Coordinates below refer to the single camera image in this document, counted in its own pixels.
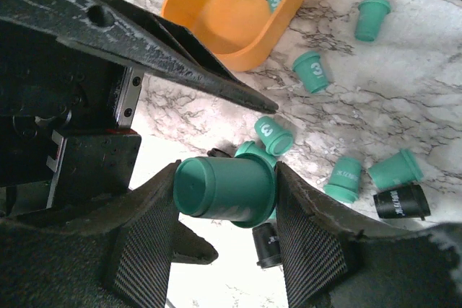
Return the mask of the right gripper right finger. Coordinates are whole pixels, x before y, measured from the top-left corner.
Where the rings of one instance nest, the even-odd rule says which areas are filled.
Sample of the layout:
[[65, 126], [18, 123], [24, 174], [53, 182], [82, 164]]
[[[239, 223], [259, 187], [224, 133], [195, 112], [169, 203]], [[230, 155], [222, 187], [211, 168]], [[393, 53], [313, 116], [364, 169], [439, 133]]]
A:
[[276, 222], [291, 307], [459, 307], [461, 225], [371, 219], [276, 165]]

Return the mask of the orange plastic storage basket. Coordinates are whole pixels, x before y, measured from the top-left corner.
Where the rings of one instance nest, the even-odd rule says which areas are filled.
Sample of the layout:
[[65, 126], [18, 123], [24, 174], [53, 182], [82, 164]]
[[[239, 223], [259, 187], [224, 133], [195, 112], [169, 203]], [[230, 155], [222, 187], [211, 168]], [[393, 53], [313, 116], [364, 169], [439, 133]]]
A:
[[163, 18], [187, 27], [228, 69], [260, 66], [304, 0], [165, 0]]

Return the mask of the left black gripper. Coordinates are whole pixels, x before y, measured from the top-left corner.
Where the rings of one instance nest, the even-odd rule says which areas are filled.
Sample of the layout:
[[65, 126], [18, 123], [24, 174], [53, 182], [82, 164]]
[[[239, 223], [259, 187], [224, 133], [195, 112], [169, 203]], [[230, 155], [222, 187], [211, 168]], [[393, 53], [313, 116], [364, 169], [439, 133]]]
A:
[[1, 23], [1, 212], [122, 195], [141, 136], [131, 124], [144, 72]]

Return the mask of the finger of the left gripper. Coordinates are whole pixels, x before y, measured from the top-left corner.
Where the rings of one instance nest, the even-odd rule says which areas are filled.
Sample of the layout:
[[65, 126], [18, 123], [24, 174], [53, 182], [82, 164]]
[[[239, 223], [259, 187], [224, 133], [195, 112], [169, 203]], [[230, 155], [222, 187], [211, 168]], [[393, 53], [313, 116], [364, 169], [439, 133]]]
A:
[[251, 110], [279, 108], [234, 77], [185, 27], [124, 0], [1, 0], [1, 21]]

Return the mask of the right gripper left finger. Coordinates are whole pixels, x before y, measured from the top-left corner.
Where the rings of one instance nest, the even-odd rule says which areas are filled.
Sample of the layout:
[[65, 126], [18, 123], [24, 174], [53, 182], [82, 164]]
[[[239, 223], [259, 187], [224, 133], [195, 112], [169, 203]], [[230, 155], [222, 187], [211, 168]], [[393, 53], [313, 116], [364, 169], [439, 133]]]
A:
[[1, 220], [3, 307], [163, 307], [173, 263], [215, 248], [180, 222], [177, 163], [135, 190]]

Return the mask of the black capsule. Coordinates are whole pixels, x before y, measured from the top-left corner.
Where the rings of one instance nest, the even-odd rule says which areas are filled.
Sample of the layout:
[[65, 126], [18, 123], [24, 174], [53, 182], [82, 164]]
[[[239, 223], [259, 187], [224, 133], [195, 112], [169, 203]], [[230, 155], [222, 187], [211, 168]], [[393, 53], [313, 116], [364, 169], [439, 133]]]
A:
[[253, 241], [257, 254], [257, 265], [262, 269], [282, 264], [279, 237], [272, 223], [266, 222], [252, 228]]

